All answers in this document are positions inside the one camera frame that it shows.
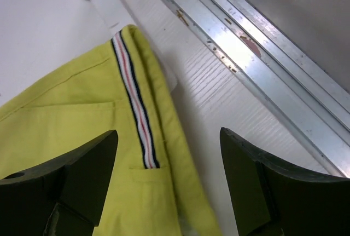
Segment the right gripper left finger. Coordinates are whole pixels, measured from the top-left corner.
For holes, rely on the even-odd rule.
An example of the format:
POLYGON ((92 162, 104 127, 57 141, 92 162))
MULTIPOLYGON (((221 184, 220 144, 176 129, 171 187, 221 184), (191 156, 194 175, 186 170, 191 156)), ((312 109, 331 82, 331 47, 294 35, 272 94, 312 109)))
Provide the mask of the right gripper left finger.
POLYGON ((1 235, 92 235, 118 146, 116 130, 1 179, 1 235))

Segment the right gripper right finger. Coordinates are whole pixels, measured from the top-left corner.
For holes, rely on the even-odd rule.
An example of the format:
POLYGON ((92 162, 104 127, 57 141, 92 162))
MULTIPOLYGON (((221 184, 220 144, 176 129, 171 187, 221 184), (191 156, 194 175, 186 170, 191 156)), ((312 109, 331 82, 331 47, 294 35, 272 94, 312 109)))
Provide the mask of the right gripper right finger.
POLYGON ((239 235, 349 235, 349 179, 297 166, 227 128, 220 148, 239 235))

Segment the yellow-green trousers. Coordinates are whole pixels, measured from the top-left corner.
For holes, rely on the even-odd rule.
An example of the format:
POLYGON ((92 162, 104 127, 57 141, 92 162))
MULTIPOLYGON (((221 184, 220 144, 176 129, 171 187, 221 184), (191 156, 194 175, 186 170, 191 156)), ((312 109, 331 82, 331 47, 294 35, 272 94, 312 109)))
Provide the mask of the yellow-green trousers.
POLYGON ((108 130, 119 142, 94 235, 221 235, 158 60, 134 25, 1 107, 1 175, 108 130))

